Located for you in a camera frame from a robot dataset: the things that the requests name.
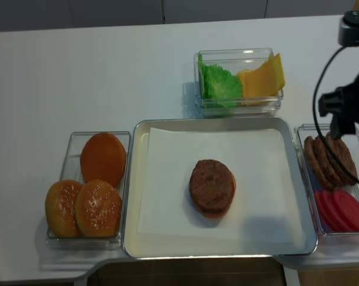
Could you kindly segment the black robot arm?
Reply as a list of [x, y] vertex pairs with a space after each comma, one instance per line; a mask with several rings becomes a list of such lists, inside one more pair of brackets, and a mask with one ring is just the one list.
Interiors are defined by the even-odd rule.
[[[340, 51], [359, 46], [359, 11], [348, 11], [341, 18], [338, 44], [341, 48], [327, 62], [323, 73]], [[332, 115], [330, 133], [333, 139], [355, 134], [355, 125], [359, 125], [359, 74], [352, 83], [323, 94], [318, 100], [318, 111], [321, 117]]]

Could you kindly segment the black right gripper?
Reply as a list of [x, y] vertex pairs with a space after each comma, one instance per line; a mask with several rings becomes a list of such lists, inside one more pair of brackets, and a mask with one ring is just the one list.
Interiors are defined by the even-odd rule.
[[355, 126], [359, 125], [359, 74], [352, 83], [323, 94], [317, 101], [317, 108], [321, 117], [332, 115], [332, 138], [355, 134]]

